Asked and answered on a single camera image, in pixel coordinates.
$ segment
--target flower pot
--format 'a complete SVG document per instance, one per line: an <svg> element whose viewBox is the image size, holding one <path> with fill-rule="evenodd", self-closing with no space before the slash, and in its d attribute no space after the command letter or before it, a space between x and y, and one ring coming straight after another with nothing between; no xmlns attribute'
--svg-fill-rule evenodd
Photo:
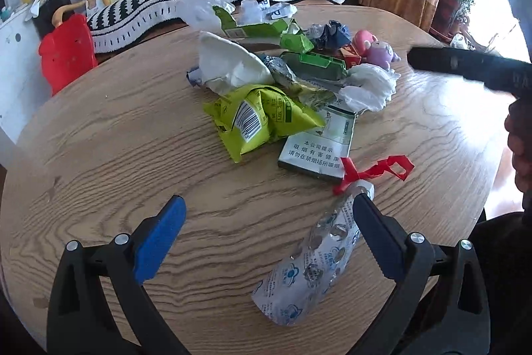
<svg viewBox="0 0 532 355"><path fill-rule="evenodd" d="M448 35L461 6L462 3L458 0L440 0L431 27L441 35Z"/></svg>

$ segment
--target green wrapper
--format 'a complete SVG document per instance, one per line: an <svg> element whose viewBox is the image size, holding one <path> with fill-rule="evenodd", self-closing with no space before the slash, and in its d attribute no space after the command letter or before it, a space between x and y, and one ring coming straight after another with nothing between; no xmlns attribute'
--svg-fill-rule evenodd
<svg viewBox="0 0 532 355"><path fill-rule="evenodd" d="M203 109L213 117L220 139L236 163L268 141L325 126L315 111L268 85L242 86L204 104Z"/></svg>

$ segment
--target barcode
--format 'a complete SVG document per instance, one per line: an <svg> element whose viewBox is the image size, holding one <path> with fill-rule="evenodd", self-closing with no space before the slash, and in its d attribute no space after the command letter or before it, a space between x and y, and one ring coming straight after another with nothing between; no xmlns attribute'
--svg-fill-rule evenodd
<svg viewBox="0 0 532 355"><path fill-rule="evenodd" d="M227 35L229 38L246 38L247 37L244 30L238 27L234 29L225 29L224 32L225 32L225 35Z"/></svg>
<svg viewBox="0 0 532 355"><path fill-rule="evenodd" d="M253 136L261 129L259 115L246 101L243 101L238 108L235 116L235 126L240 130L246 142L253 139Z"/></svg>

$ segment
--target red strip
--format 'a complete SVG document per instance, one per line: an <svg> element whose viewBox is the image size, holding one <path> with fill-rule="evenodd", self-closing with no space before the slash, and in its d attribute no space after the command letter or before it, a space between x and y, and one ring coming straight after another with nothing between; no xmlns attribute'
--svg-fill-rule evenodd
<svg viewBox="0 0 532 355"><path fill-rule="evenodd" d="M384 172L391 173L392 175L404 181L406 180L406 178L408 178L408 175L414 169L414 165L407 158L406 155L390 155L387 159L380 159L376 165L370 167L365 172L358 172L356 170L355 164L353 163L353 160L349 157L342 157L340 159L342 164L344 165L345 175L340 185L332 189L335 195L344 193L345 190L347 190L347 188L349 187L349 185L351 185L351 182L358 181L359 179L368 180L378 178L379 176L383 175ZM399 166L401 166L404 172L394 172L392 170L392 166L394 164L398 164Z"/></svg>

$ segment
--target wood grain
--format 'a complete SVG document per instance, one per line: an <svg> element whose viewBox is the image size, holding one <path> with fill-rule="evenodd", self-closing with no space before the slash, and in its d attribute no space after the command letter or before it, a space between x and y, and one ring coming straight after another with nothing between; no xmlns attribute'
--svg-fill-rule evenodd
<svg viewBox="0 0 532 355"><path fill-rule="evenodd" d="M304 6L297 19L368 29L403 59L413 44L440 44L372 8ZM360 242L303 324L279 327L260 313L252 289L332 203L331 186L278 168L282 143L231 161L201 108L215 95L185 78L198 63L197 38L181 29L110 59L47 102L24 129L0 215L9 299L44 345L43 300L65 243L109 242L180 194L186 223L145 288L192 354L344 354L393 283ZM416 168L405 183L375 181L377 206L407 232L454 245L470 233L493 183L506 99L460 78L414 73L405 61L394 66L402 74L397 95L380 113L360 117L350 155L360 169L408 155ZM108 299L123 335L134 340L116 298Z"/></svg>

